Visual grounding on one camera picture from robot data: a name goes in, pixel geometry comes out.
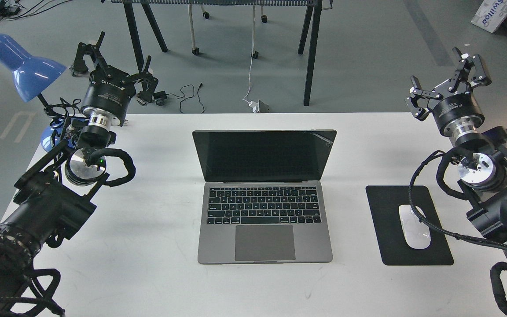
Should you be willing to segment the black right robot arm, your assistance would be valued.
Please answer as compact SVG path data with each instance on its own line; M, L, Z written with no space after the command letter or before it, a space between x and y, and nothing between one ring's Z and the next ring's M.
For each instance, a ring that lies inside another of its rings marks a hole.
M406 98L412 116L424 121L433 116L439 133L453 139L450 150L431 153L416 169L408 187L410 208L420 223L435 232L475 245L507 251L507 129L502 126L480 133L485 122L473 90L488 86L492 80L479 54L465 54L453 48L457 68L453 75L431 90L421 88L415 76ZM435 175L438 187L448 196L468 201L471 210L467 220L480 232L481 237L450 232L434 225L418 211L413 190L416 178L432 160L441 162ZM495 302L507 316L507 295L501 273L507 271L507 262L498 262L490 269L490 280Z

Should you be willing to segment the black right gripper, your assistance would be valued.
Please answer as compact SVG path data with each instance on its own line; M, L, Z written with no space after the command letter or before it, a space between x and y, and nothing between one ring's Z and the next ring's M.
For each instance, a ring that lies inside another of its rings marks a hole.
M453 137L455 129L452 123L455 121L469 119L475 128L485 122L485 116L471 91L477 86L488 86L492 82L481 55L463 54L458 48L453 48L452 51L459 64L449 79L447 90L454 95L442 99L444 96L441 93L422 89L419 79L411 76L410 95L406 98L412 116L425 121L432 113L440 134L446 137ZM456 94L459 84L468 85L465 93Z

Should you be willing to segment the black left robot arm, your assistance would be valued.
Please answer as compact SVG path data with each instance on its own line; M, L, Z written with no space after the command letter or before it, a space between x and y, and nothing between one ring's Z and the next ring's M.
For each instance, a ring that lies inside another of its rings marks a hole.
M0 34L0 63L12 71L18 94L28 102L38 98L52 118L51 146L15 183L18 205L0 223L0 317L34 317L44 310L63 317L53 300L60 281L56 269L34 269L44 245L59 247L71 239L96 210L91 199L103 186L116 187L136 174L132 158L111 148L133 98L142 105L155 102L157 78L149 72L150 58L136 74L111 66L96 44L80 43L71 66L74 77L88 76L82 104L50 105L42 92L65 66L33 56L6 34Z

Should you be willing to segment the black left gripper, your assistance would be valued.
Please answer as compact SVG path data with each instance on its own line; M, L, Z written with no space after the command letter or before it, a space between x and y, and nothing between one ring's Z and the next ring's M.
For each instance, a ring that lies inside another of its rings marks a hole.
M122 126L125 122L129 103L134 96L142 106L155 102L154 94L158 80L149 71L151 56L147 56L145 64L138 74L129 76L130 83L123 84L112 78L111 66L106 63L100 52L104 37L105 32L101 31L96 44L79 42L76 56L70 67L70 73L73 77L87 77L89 68L84 58L85 56L91 58L95 70L100 70L102 74L99 72L90 73L90 84L82 102L82 113L85 116L90 116L93 111L105 111L111 114L110 117L113 120L111 124L113 126ZM134 84L137 83L141 83L143 88L141 92L136 94Z

